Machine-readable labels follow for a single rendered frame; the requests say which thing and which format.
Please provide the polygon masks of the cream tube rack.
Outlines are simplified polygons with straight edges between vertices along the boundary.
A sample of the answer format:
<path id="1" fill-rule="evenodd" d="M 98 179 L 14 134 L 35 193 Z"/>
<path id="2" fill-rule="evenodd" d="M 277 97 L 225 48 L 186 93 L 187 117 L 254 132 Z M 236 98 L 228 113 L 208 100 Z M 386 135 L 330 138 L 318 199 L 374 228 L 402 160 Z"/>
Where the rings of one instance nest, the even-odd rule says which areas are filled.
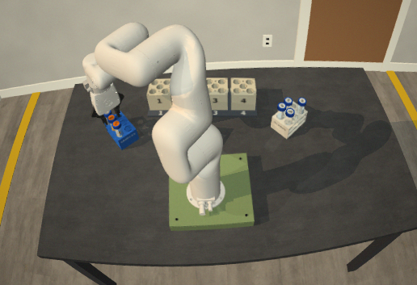
<path id="1" fill-rule="evenodd" d="M 302 115 L 299 115 L 297 113 L 297 105 L 298 104 L 296 104 L 295 102 L 293 102 L 293 104 L 291 106 L 291 108 L 295 111 L 295 115 L 293 117 L 293 121 L 292 121 L 292 124 L 291 125 L 286 125 L 284 123 L 285 114 L 284 114 L 284 118 L 283 119 L 277 119 L 276 118 L 277 113 L 274 114 L 274 116 L 272 117 L 271 128 L 273 128 L 274 130 L 276 130 L 279 134 L 281 134 L 286 139 L 288 139 L 305 122 L 304 119 L 306 119 L 306 116 L 307 116 L 307 113 L 308 113 L 307 110 L 304 110 L 304 113 Z M 295 116 L 297 116 L 298 119 Z"/>

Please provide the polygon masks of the blue tube rack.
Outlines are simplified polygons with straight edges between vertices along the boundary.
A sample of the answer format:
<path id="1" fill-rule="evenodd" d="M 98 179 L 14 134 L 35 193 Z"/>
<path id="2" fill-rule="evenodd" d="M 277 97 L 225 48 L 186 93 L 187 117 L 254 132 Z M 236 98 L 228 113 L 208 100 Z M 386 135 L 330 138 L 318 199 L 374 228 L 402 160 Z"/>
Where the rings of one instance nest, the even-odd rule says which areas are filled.
<path id="1" fill-rule="evenodd" d="M 135 127 L 129 122 L 129 120 L 124 116 L 122 112 L 120 112 L 120 117 L 118 117 L 116 114 L 116 120 L 119 120 L 124 126 L 122 127 L 124 135 L 122 137 L 117 137 L 116 132 L 112 131 L 111 125 L 106 125 L 105 127 L 108 130 L 108 133 L 111 135 L 113 140 L 118 143 L 118 146 L 121 150 L 125 149 L 129 145 L 131 145 L 133 142 L 139 139 L 137 130 Z M 113 135 L 112 135 L 113 134 Z"/>

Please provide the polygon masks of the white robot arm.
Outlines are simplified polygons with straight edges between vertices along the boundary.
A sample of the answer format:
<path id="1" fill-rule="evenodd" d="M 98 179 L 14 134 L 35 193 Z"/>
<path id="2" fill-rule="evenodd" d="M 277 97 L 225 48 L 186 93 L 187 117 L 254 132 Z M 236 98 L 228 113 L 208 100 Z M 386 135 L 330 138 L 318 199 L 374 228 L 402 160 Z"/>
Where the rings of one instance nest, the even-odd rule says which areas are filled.
<path id="1" fill-rule="evenodd" d="M 187 198 L 204 216 L 205 209 L 211 212 L 225 198 L 219 184 L 223 139 L 212 124 L 205 54 L 194 32 L 174 24 L 149 37 L 143 24 L 127 23 L 83 59 L 87 80 L 82 83 L 95 94 L 117 78 L 144 87 L 172 65 L 172 107 L 154 125 L 152 137 L 164 170 L 177 183 L 189 183 Z"/>

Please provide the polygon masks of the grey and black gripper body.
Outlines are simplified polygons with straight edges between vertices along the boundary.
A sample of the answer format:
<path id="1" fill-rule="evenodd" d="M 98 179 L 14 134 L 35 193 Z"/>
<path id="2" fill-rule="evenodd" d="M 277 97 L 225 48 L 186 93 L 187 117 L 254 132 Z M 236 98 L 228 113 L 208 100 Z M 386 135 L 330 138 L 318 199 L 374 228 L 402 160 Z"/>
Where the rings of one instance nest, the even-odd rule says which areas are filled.
<path id="1" fill-rule="evenodd" d="M 120 104 L 120 96 L 113 83 L 103 93 L 95 94 L 90 92 L 90 94 L 91 102 L 93 101 L 92 105 L 94 105 L 98 115 L 103 115 Z"/>

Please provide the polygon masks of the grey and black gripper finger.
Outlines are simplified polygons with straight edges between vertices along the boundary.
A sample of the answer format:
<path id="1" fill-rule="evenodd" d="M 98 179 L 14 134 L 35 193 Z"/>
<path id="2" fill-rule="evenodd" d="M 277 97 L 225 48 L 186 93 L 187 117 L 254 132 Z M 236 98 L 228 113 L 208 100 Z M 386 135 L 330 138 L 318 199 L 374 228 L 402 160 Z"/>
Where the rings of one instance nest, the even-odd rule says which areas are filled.
<path id="1" fill-rule="evenodd" d="M 106 117 L 103 115 L 98 115 L 95 111 L 95 107 L 93 106 L 92 111 L 91 111 L 91 117 L 96 117 L 96 118 L 101 118 L 101 120 L 103 121 L 103 123 L 105 123 L 106 125 L 108 125 Z"/>
<path id="2" fill-rule="evenodd" d="M 120 96 L 120 104 L 121 104 L 121 101 L 123 100 L 124 96 L 120 93 L 118 93 L 118 95 Z M 114 107 L 114 111 L 115 111 L 115 113 L 117 114 L 118 117 L 120 117 L 120 109 L 119 109 L 120 104 L 117 107 Z"/>

